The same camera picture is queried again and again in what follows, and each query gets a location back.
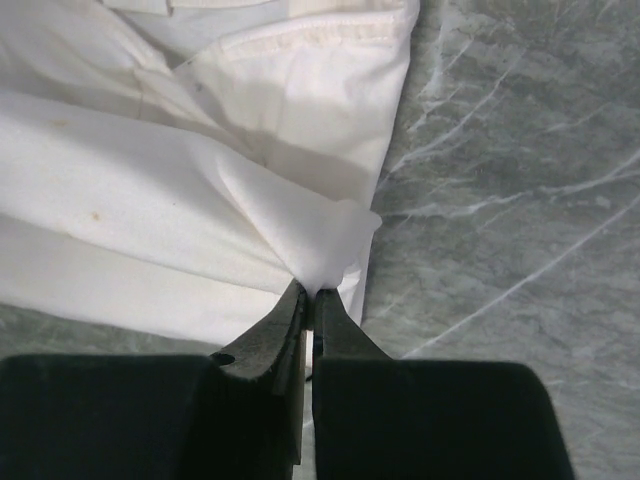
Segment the cream white t shirt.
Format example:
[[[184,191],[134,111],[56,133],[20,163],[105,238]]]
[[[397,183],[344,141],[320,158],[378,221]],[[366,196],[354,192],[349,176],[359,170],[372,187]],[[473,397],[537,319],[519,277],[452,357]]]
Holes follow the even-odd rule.
[[[1,299],[224,344],[362,316],[416,1],[5,1]]]

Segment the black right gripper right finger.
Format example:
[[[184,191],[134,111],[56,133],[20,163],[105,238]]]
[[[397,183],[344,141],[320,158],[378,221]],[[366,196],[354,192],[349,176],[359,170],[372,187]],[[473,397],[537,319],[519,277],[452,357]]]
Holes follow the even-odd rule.
[[[313,308],[320,479],[571,479],[543,383],[514,362],[395,360],[334,290]]]

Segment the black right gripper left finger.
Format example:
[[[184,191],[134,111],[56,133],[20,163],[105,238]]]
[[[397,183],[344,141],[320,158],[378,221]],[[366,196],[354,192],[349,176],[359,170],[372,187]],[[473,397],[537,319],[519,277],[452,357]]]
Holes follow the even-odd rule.
[[[1,363],[5,479],[288,479],[301,460],[306,293],[210,355]]]

